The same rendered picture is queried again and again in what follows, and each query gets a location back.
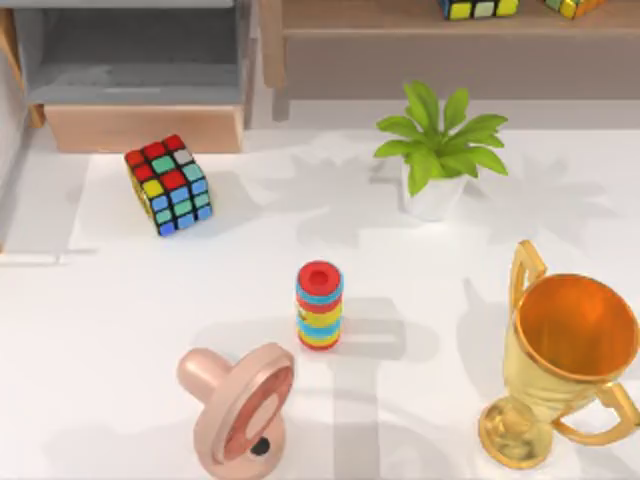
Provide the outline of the multicoloured puzzle cube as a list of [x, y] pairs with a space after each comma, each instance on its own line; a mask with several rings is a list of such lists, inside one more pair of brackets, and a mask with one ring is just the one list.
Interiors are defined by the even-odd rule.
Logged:
[[124, 155], [132, 187], [161, 237], [213, 216], [209, 183], [178, 135]]

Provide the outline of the pale wooden drawer front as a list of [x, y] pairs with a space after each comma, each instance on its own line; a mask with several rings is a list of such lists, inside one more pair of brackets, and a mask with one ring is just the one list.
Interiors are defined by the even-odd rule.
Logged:
[[44, 107], [63, 152], [124, 153], [179, 135], [194, 153], [242, 150], [244, 108], [214, 105], [53, 105]]

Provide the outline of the stack of coloured rings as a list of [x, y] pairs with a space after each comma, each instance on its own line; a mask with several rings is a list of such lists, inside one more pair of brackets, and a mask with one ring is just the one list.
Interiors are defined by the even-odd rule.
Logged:
[[344, 278], [325, 260], [304, 264], [296, 277], [296, 329], [312, 350], [329, 350], [342, 333]]

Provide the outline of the wooden open shelf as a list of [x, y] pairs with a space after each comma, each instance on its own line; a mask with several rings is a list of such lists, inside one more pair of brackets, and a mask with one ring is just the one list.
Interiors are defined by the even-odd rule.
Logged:
[[515, 128], [640, 128], [640, 0], [568, 20], [541, 0], [446, 21], [436, 0], [256, 0], [276, 119], [361, 125], [422, 80]]

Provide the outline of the puzzle cube with orange squares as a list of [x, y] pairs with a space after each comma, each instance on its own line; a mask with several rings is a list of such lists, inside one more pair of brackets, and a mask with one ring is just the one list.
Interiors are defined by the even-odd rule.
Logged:
[[607, 0], [541, 0], [548, 8], [563, 17], [574, 20], [591, 12]]

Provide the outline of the gold trophy cup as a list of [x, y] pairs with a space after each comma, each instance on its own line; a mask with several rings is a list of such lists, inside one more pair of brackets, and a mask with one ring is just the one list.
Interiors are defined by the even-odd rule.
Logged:
[[519, 242], [503, 356], [507, 394], [478, 420], [486, 453], [529, 469], [546, 459], [555, 433], [588, 446], [631, 435], [640, 408], [618, 379], [639, 345], [640, 326], [618, 293], [584, 275], [548, 274], [534, 245]]

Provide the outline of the green plant in white pot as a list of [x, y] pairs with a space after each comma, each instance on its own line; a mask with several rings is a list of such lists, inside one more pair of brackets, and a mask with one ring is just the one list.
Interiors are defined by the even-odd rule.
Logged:
[[426, 83], [404, 85], [408, 104], [402, 115], [376, 123], [394, 137], [374, 152], [379, 159], [399, 157], [404, 211], [425, 222], [445, 219], [469, 179], [482, 169], [506, 176], [508, 170], [496, 153], [504, 147], [500, 128], [508, 118], [485, 113], [467, 117], [469, 91], [455, 90], [441, 104]]

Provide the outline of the puzzle cube with yellow squares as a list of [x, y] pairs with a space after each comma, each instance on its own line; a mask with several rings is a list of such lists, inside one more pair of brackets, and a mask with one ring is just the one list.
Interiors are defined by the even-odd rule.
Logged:
[[516, 14], [520, 0], [436, 0], [449, 21], [509, 17]]

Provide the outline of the pink pacifier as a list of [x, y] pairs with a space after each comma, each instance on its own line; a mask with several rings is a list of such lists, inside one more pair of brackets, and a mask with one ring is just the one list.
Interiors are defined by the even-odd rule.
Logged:
[[181, 358], [177, 377], [203, 404], [193, 430], [202, 468], [215, 480], [266, 478], [285, 447], [281, 409], [293, 385], [293, 355], [267, 343], [232, 364], [194, 348]]

